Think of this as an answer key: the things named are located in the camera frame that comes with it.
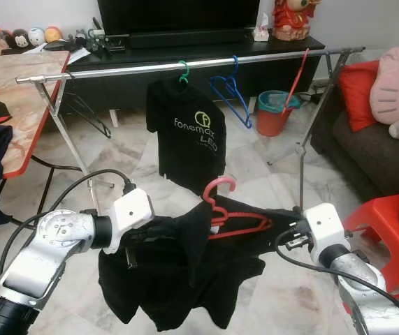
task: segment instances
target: red cushion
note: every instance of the red cushion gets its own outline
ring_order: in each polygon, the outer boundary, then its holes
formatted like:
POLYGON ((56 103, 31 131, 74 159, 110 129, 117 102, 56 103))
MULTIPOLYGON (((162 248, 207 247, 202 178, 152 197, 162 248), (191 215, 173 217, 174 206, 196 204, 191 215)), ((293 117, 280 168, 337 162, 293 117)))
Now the red cushion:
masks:
POLYGON ((353 132, 376 123, 370 108, 370 90, 375 83, 379 61, 347 65, 339 76, 353 132))

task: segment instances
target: wooden table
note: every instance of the wooden table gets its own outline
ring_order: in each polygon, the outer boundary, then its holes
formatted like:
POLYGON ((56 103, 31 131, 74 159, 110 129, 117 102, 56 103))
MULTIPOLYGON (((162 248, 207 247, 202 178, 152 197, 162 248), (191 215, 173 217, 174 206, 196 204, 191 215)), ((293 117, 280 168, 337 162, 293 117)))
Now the wooden table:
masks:
MULTIPOLYGON (((67 51, 0 56, 0 101, 12 116, 3 124, 13 127, 13 139, 2 159, 4 178, 25 172, 49 112, 48 104, 33 84, 18 85, 15 79, 64 72, 68 58, 67 51)), ((53 99, 58 86, 58 82, 45 84, 53 99)))

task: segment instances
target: teal bin lid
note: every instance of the teal bin lid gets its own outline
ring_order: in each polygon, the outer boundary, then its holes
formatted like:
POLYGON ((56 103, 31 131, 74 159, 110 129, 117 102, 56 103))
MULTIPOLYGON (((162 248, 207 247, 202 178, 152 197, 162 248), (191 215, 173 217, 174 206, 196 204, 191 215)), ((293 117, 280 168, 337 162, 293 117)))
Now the teal bin lid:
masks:
MULTIPOLYGON (((289 93, 285 91, 265 91, 258 97, 259 109, 272 113, 281 113, 288 95, 289 93)), ((288 107, 299 108, 300 100, 293 95, 288 107)))

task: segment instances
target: fonemax logo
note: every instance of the fonemax logo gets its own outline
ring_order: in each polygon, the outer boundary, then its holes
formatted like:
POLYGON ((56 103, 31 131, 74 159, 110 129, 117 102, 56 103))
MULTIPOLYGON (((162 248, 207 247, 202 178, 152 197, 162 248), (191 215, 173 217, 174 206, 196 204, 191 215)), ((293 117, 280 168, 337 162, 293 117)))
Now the fonemax logo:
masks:
POLYGON ((213 133, 209 128, 204 129, 201 126, 193 126, 191 124, 186 124, 184 122, 179 121, 177 119, 177 117, 174 119, 174 125, 180 129, 185 129, 187 131, 193 131, 193 132, 199 133, 199 134, 206 134, 212 138, 215 138, 215 133, 213 133))

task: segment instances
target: red figurine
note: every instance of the red figurine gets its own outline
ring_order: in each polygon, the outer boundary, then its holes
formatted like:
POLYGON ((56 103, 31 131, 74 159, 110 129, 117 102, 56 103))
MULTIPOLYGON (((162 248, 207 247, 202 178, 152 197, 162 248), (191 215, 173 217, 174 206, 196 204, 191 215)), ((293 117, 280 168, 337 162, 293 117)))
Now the red figurine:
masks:
POLYGON ((302 40, 310 32, 308 17, 321 0, 275 0, 273 35, 279 40, 302 40))

